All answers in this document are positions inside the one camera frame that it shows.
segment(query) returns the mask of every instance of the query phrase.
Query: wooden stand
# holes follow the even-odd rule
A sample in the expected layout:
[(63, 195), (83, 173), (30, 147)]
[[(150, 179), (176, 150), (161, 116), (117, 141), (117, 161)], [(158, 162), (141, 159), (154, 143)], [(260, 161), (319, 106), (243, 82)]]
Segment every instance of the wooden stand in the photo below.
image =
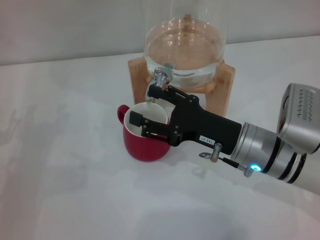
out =
[[(146, 101), (148, 84), (152, 80), (144, 57), (128, 61), (134, 104)], [(181, 90), (185, 93), (205, 94), (206, 110), (224, 117), (227, 113), (229, 98), (236, 70), (222, 62), (215, 72), (215, 77), (204, 86)]]

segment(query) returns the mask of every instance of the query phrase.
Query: blue led light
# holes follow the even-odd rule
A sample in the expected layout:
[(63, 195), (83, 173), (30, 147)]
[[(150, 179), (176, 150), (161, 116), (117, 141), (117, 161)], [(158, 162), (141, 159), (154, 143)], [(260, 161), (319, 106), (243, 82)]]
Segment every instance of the blue led light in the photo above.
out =
[(257, 172), (260, 172), (262, 170), (261, 167), (259, 167), (258, 165), (255, 165), (255, 164), (251, 165), (251, 169), (253, 171), (257, 171)]

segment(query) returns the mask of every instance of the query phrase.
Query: label sticker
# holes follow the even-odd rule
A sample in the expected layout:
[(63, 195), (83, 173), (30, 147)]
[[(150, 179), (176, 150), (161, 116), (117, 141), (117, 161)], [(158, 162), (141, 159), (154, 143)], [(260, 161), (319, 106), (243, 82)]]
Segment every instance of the label sticker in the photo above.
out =
[(215, 141), (214, 140), (212, 140), (210, 138), (207, 138), (205, 136), (200, 136), (199, 140), (202, 141), (202, 142), (205, 142), (206, 144), (215, 145)]

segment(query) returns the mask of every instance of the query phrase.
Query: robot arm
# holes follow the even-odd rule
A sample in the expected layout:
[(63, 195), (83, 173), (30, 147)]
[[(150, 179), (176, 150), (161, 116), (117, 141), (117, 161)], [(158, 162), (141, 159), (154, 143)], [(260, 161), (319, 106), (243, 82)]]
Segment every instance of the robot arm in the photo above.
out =
[[(142, 126), (143, 137), (177, 147), (194, 141), (213, 149), (200, 157), (218, 159), (250, 177), (254, 171), (294, 184), (320, 195), (320, 90), (290, 84), (283, 96), (277, 133), (250, 123), (241, 124), (210, 113), (199, 105), (199, 98), (172, 86), (162, 90), (150, 85), (150, 97), (175, 105), (169, 125), (151, 121), (136, 112), (130, 123)], [(220, 158), (219, 154), (230, 155)]]

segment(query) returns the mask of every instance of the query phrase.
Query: mug handle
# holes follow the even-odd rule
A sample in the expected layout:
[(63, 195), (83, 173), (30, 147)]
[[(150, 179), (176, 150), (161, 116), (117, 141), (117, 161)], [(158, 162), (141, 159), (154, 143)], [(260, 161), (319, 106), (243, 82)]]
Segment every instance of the mug handle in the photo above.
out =
[(120, 123), (124, 124), (125, 115), (129, 109), (130, 109), (130, 107), (128, 107), (127, 105), (121, 105), (118, 108), (117, 115), (118, 115), (118, 119), (119, 119)]

